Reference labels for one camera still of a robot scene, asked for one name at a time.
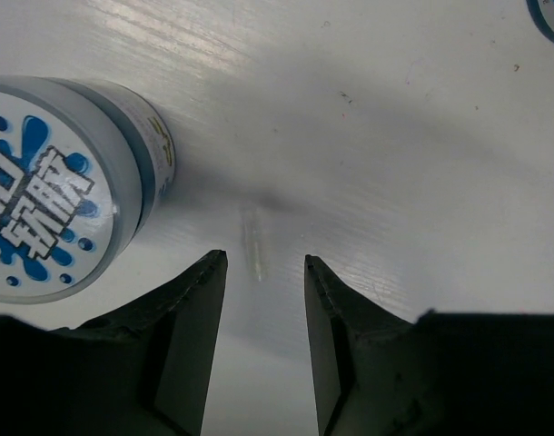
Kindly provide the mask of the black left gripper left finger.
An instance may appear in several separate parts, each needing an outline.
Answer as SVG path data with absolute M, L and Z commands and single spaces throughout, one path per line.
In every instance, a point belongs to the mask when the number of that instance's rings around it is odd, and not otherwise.
M 0 315 L 0 435 L 197 435 L 227 255 L 75 329 Z

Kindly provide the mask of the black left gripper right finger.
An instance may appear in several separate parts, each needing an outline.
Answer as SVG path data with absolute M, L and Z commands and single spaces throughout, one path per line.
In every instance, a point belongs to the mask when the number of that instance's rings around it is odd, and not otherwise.
M 319 257 L 304 300 L 321 435 L 554 435 L 554 314 L 407 322 Z

